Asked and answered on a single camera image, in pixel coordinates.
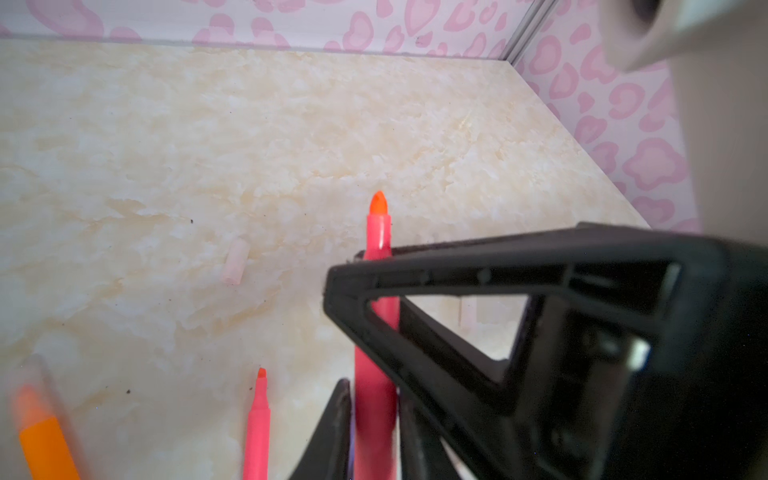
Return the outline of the orange highlighter pen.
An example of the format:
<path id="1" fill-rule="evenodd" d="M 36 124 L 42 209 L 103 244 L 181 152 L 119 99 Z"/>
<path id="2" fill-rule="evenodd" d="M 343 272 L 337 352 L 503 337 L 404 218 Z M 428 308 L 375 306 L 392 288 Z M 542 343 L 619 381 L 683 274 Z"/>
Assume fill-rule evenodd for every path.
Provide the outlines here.
<path id="1" fill-rule="evenodd" d="M 23 361 L 8 380 L 12 419 L 32 479 L 81 479 L 39 357 Z"/>

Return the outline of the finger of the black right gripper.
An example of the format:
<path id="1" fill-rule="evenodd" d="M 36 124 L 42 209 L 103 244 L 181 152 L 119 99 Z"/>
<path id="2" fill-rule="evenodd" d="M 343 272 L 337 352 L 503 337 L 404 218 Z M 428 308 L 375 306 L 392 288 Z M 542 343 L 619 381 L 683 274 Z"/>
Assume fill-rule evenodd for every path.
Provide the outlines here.
<path id="1" fill-rule="evenodd" d="M 479 479 L 767 475 L 763 247 L 587 222 L 399 247 L 332 267 L 324 310 Z"/>

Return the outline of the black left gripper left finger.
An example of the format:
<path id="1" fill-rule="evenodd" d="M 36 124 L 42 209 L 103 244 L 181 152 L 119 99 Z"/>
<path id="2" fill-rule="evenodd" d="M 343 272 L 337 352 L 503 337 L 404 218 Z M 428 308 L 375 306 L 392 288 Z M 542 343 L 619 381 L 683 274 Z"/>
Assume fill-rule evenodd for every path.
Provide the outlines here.
<path id="1" fill-rule="evenodd" d="M 349 478 L 352 413 L 350 381 L 343 378 L 336 383 L 290 480 Z"/>

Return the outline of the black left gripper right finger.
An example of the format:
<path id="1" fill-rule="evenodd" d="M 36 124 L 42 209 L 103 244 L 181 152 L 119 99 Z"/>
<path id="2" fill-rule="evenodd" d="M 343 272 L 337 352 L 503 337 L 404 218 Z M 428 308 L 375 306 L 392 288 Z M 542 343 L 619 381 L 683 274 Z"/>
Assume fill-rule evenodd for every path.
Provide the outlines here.
<path id="1" fill-rule="evenodd" d="M 406 395 L 399 395 L 401 478 L 460 480 L 437 431 Z"/>

